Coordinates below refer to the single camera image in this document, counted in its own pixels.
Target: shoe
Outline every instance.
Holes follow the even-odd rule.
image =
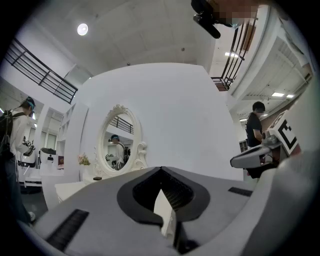
[[[29,211],[28,213],[29,213],[29,215],[30,215],[30,220],[31,220],[31,222],[34,222],[35,219],[36,219],[36,215],[35,215],[32,211]]]

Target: man in black shirt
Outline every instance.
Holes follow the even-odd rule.
[[[261,144],[262,141],[262,125],[259,117],[265,112],[265,105],[257,101],[252,105],[252,112],[245,123],[246,136],[248,138],[248,146],[255,147]]]

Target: round ceiling light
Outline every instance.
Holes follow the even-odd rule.
[[[86,33],[88,33],[88,25],[85,23],[82,23],[78,26],[77,32],[80,36],[84,36]]]

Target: ornate mirror frame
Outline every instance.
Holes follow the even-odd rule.
[[[110,124],[111,120],[120,114],[128,115],[132,121],[133,144],[131,146],[131,154],[128,162],[125,164],[125,166],[121,170],[114,170],[109,166],[104,156],[105,154],[104,139],[105,139],[105,133],[106,133],[107,127]],[[145,150],[146,147],[147,147],[147,143],[142,141],[141,126],[136,116],[128,108],[124,107],[123,105],[117,104],[116,106],[114,106],[113,109],[110,110],[110,112],[106,116],[98,134],[96,156],[97,156],[98,163],[101,167],[101,170],[108,176],[114,177],[114,176],[125,174],[131,171],[147,168],[148,166],[145,160],[145,154],[147,153],[147,151]]]

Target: metal railing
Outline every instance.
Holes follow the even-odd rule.
[[[250,45],[252,38],[254,36],[257,14],[255,14],[255,18],[253,18],[252,20],[253,20],[253,25],[251,25],[250,20],[248,20],[246,24],[243,23],[240,27],[237,27],[235,29],[230,53],[226,61],[222,75],[218,77],[211,77],[211,79],[214,81],[219,91],[228,91],[230,89],[231,84],[235,81],[237,77],[237,73],[242,62],[245,61],[245,55],[249,50],[248,45]]]
[[[110,125],[117,127],[125,132],[134,134],[134,127],[131,123],[128,123],[126,120],[123,120],[121,117],[116,116],[111,120]]]
[[[60,99],[71,103],[78,89],[33,55],[16,38],[4,57],[26,77]]]

